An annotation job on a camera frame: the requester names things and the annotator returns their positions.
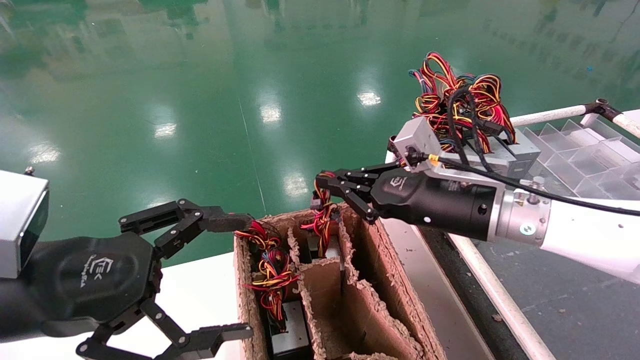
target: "white table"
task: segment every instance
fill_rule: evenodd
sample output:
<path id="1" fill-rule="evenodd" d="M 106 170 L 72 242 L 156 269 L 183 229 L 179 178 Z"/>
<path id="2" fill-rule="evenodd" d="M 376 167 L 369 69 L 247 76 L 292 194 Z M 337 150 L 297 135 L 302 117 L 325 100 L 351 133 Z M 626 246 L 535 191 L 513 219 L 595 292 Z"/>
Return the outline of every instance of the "white table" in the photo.
<path id="1" fill-rule="evenodd" d="M 161 292 L 156 302 L 186 332 L 238 322 L 233 253 L 172 266 L 163 269 L 163 273 Z M 218 274 L 217 287 L 213 286 L 213 274 Z M 76 347 L 89 336 L 87 333 L 72 338 L 35 338 L 0 344 L 0 359 L 80 359 L 76 355 Z M 123 334 L 113 336 L 108 344 L 155 357 L 170 342 L 148 318 L 144 318 Z M 239 351 L 239 341 L 224 343 L 216 360 L 239 359 Z"/>

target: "white rod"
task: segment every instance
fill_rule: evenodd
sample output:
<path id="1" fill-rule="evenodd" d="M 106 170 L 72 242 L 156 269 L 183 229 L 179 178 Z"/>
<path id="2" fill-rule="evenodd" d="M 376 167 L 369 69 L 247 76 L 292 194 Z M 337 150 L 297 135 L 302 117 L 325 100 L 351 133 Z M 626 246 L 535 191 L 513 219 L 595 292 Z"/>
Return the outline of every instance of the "white rod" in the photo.
<path id="1" fill-rule="evenodd" d="M 471 240 L 448 235 L 529 359 L 556 360 Z"/>
<path id="2" fill-rule="evenodd" d="M 632 133 L 636 138 L 640 138 L 640 122 L 631 120 L 625 114 L 620 114 L 613 118 L 613 123 Z"/>
<path id="3" fill-rule="evenodd" d="M 569 108 L 562 108 L 556 110 L 543 111 L 541 113 L 516 116 L 511 118 L 511 123 L 514 127 L 526 126 L 531 124 L 537 124 L 539 122 L 546 122 L 557 119 L 564 119 L 572 116 L 584 115 L 587 109 L 584 105 L 570 106 Z"/>

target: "white robotic arm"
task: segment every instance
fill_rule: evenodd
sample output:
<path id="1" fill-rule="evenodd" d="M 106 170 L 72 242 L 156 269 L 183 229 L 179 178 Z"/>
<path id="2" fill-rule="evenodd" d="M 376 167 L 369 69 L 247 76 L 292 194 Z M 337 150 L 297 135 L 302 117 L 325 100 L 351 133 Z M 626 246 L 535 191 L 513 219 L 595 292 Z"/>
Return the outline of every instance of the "white robotic arm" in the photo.
<path id="1" fill-rule="evenodd" d="M 640 201 L 581 199 L 640 210 Z M 640 284 L 640 218 L 552 201 L 540 248 Z"/>

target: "screw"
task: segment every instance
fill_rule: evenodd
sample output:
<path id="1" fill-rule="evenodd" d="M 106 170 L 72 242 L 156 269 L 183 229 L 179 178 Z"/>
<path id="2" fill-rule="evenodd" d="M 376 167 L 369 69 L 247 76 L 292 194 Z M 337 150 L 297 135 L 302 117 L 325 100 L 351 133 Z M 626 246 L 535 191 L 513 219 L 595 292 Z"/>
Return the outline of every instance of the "screw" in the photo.
<path id="1" fill-rule="evenodd" d="M 531 187 L 534 189 L 539 189 L 544 183 L 545 183 L 544 177 L 534 176 L 533 181 L 531 181 Z M 529 198 L 527 199 L 527 202 L 529 202 L 529 204 L 536 205 L 540 203 L 540 198 L 536 194 L 530 193 Z"/>

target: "clear plastic tray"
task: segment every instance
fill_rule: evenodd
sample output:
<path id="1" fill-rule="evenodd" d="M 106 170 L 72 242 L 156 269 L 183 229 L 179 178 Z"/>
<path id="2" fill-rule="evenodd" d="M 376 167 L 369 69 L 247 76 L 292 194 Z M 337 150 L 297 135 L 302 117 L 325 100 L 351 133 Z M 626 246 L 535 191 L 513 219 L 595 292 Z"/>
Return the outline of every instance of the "clear plastic tray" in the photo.
<path id="1" fill-rule="evenodd" d="M 582 126 L 568 120 L 523 134 L 540 149 L 530 175 L 553 177 L 548 186 L 578 197 L 640 200 L 640 147 L 600 119 Z"/>

